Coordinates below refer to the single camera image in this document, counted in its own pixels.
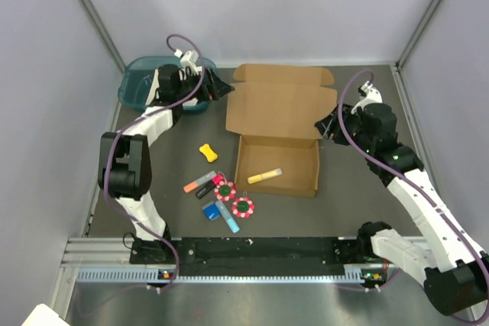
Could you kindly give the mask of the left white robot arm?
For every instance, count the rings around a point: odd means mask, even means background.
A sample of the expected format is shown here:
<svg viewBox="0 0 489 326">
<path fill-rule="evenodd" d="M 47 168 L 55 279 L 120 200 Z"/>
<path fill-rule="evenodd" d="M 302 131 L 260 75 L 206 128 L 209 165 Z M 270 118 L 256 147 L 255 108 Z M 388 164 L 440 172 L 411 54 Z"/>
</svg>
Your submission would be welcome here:
<svg viewBox="0 0 489 326">
<path fill-rule="evenodd" d="M 173 244 L 151 197 L 150 146 L 179 121 L 185 102 L 213 102 L 234 90 L 212 69 L 162 65 L 154 71 L 142 115 L 101 136 L 99 188 L 107 204 L 131 221 L 135 238 L 148 242 L 146 251 L 157 262 L 171 258 Z"/>
</svg>

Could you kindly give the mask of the brown cardboard box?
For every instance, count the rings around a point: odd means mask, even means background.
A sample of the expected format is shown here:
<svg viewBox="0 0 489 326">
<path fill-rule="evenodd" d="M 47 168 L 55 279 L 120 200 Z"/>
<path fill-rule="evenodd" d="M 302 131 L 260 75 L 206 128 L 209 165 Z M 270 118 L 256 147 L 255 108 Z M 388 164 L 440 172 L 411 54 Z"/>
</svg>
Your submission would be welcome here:
<svg viewBox="0 0 489 326">
<path fill-rule="evenodd" d="M 319 140 L 314 124 L 337 105 L 334 77 L 319 66 L 240 65 L 227 98 L 227 131 L 238 134 L 235 185 L 240 191 L 313 197 L 319 184 Z M 249 185 L 272 169 L 283 174 Z"/>
</svg>

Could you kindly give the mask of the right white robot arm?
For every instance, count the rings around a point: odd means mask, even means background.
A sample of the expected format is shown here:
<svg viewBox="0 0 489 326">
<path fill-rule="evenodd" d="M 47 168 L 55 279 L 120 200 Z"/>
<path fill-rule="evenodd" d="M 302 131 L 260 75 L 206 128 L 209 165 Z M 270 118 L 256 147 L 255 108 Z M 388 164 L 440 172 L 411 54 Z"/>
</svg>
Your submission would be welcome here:
<svg viewBox="0 0 489 326">
<path fill-rule="evenodd" d="M 392 108 L 379 102 L 337 105 L 315 127 L 324 138 L 361 153 L 426 241 L 421 247 L 382 221 L 368 222 L 358 230 L 359 257 L 368 262 L 381 257 L 398 266 L 443 315 L 487 301 L 488 253 L 449 212 L 416 152 L 398 141 Z"/>
</svg>

